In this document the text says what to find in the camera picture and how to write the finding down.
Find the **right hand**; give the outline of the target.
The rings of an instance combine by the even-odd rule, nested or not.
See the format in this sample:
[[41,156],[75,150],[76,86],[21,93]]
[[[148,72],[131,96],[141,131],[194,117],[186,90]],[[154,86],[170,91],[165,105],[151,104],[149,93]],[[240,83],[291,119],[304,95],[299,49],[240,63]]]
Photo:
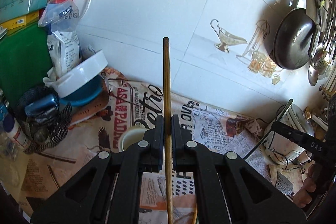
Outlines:
[[303,186],[300,190],[294,195],[293,203],[299,207],[304,208],[306,205],[310,204],[313,200],[311,194],[315,192],[316,179],[319,176],[319,171],[321,170],[321,166],[319,164],[312,164],[307,173],[307,178],[303,182]]

